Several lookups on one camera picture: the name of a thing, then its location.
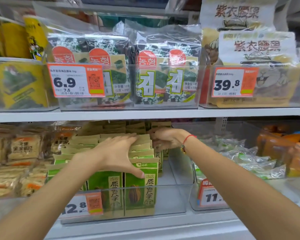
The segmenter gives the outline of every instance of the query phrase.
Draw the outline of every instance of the qr code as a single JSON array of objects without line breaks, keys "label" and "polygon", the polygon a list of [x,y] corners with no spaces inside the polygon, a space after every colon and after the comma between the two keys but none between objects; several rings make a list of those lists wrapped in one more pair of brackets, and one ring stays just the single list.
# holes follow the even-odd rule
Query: qr code
[{"label": "qr code", "polygon": [[101,88],[100,76],[89,76],[89,83],[91,89]]},{"label": "qr code", "polygon": [[91,209],[98,209],[101,208],[102,206],[100,205],[100,199],[89,199],[89,206]]}]

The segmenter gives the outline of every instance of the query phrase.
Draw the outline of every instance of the person's left arm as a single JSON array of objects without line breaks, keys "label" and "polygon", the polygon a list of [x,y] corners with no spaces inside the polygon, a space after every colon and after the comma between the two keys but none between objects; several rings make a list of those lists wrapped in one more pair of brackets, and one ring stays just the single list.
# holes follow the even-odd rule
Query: person's left arm
[{"label": "person's left arm", "polygon": [[144,178],[144,173],[128,159],[129,148],[136,139],[115,137],[77,153],[46,185],[0,220],[0,240],[44,239],[72,197],[96,171],[126,172]]}]

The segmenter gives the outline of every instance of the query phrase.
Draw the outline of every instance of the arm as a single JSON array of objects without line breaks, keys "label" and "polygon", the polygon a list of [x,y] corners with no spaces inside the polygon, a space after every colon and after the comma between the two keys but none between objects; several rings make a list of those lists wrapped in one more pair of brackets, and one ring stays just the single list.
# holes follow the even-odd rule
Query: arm
[{"label": "arm", "polygon": [[[152,138],[160,140],[163,149],[181,146],[188,135],[182,129],[152,131]],[[300,240],[299,206],[197,138],[188,137],[184,147],[257,240]]]},{"label": "arm", "polygon": [[44,239],[68,202],[96,171],[126,172],[144,178],[128,159],[129,147],[136,139],[115,137],[76,154],[52,180],[0,220],[0,240],[24,240],[29,236],[31,240]]}]

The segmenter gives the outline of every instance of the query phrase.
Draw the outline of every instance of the cartoon hand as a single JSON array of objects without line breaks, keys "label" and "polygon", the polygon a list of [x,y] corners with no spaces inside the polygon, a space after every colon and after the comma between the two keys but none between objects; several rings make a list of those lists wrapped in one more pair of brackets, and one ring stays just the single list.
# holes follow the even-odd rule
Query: cartoon hand
[{"label": "cartoon hand", "polygon": [[211,49],[218,49],[219,48],[219,39],[213,40],[210,44],[209,47]]}]

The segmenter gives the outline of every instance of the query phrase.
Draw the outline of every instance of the forearm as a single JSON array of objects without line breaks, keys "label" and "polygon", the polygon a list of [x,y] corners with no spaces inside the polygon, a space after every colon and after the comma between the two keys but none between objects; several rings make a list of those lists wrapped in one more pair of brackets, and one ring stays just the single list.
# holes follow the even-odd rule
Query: forearm
[{"label": "forearm", "polygon": [[300,239],[300,207],[195,137],[185,150],[256,239]]},{"label": "forearm", "polygon": [[88,177],[87,168],[73,160],[0,221],[0,240],[44,239]]}]

